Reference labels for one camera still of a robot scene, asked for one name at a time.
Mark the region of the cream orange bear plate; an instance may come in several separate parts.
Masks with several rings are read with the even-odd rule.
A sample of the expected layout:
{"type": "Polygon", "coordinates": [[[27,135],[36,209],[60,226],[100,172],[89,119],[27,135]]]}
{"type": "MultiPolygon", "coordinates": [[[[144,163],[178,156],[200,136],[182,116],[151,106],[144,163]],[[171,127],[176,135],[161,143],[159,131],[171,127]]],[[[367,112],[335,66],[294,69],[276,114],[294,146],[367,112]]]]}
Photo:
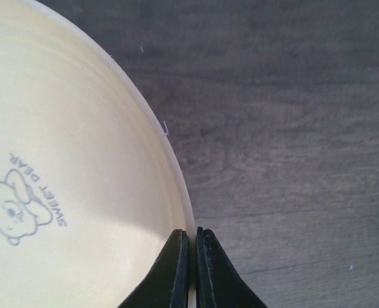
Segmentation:
{"type": "Polygon", "coordinates": [[[0,1],[0,307],[117,307],[195,236],[162,125],[116,61],[38,1],[0,1]]]}

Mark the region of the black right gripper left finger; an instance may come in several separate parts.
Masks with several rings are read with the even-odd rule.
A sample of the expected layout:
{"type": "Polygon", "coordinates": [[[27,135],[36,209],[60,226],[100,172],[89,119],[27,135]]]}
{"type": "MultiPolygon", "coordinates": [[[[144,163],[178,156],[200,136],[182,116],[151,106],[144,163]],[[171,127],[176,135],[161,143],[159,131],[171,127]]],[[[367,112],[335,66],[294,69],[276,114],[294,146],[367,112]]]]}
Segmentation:
{"type": "Polygon", "coordinates": [[[173,230],[142,282],[120,308],[186,308],[189,295],[189,237],[173,230]]]}

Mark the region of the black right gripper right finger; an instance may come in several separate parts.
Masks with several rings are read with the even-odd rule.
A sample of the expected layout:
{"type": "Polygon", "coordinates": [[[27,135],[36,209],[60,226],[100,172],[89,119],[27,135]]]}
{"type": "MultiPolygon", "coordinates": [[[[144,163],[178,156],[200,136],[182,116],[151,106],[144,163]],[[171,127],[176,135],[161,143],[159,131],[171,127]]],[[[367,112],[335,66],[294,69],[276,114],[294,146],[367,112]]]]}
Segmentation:
{"type": "Polygon", "coordinates": [[[196,306],[266,308],[241,279],[211,229],[196,234],[196,306]]]}

